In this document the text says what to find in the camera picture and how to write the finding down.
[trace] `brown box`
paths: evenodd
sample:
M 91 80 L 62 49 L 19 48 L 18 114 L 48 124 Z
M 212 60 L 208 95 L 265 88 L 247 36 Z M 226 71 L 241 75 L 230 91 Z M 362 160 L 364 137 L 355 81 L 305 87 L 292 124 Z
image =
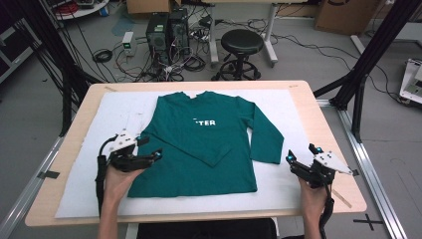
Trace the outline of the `brown box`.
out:
M 181 0 L 175 0 L 175 2 L 181 5 Z M 171 12 L 172 7 L 172 0 L 127 0 L 127 12 L 130 14 Z
M 315 28 L 343 35 L 362 34 L 385 0 L 322 0 Z

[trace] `black stool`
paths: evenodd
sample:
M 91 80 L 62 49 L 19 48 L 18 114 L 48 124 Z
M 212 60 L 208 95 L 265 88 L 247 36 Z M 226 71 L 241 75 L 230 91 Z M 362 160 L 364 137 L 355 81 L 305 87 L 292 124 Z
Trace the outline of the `black stool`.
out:
M 221 38 L 221 45 L 230 53 L 224 58 L 225 62 L 232 54 L 237 57 L 237 60 L 224 63 L 223 66 L 221 66 L 220 71 L 211 81 L 218 81 L 220 77 L 226 81 L 241 81 L 242 77 L 250 81 L 261 78 L 261 73 L 258 72 L 258 69 L 248 62 L 249 56 L 259 53 L 264 47 L 264 40 L 260 35 L 244 29 L 232 30 L 223 35 Z M 245 75 L 245 73 L 252 71 L 253 77 Z

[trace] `human arm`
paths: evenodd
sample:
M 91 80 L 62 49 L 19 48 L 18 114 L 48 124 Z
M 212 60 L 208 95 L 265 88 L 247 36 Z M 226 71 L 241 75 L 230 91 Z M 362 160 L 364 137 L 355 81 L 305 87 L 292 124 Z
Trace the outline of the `human arm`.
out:
M 311 188 L 306 181 L 299 178 L 301 185 L 301 206 L 304 218 L 306 239 L 320 239 L 319 218 L 326 201 L 324 187 Z
M 144 169 L 122 172 L 109 166 L 105 175 L 105 199 L 100 218 L 98 239 L 117 238 L 117 211 L 121 199 L 126 194 L 134 179 Z

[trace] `green shirt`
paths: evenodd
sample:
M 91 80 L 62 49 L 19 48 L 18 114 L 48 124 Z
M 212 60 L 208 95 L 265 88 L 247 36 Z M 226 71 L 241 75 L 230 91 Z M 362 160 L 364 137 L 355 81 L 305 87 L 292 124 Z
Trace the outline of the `green shirt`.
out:
M 254 103 L 213 92 L 159 97 L 141 136 L 150 141 L 138 155 L 162 148 L 163 156 L 133 182 L 129 197 L 255 192 L 251 159 L 279 164 L 284 141 Z

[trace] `white sheet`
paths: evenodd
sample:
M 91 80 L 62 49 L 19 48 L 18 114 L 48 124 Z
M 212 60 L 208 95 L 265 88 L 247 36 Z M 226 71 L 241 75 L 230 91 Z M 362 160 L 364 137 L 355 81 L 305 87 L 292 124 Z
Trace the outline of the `white sheet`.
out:
M 203 91 L 186 91 L 196 96 Z M 127 198 L 119 207 L 119 215 L 179 214 L 232 212 L 299 208 L 300 188 L 297 178 L 286 163 L 291 149 L 300 161 L 312 163 L 309 142 L 292 97 L 286 90 L 215 91 L 240 96 L 254 102 L 285 137 L 282 163 L 273 165 L 254 161 L 258 191 L 213 196 L 175 198 Z M 69 175 L 56 218 L 98 216 L 95 178 L 97 156 L 103 142 L 124 128 L 133 136 L 146 128 L 152 118 L 158 96 L 174 92 L 107 93 L 84 140 Z

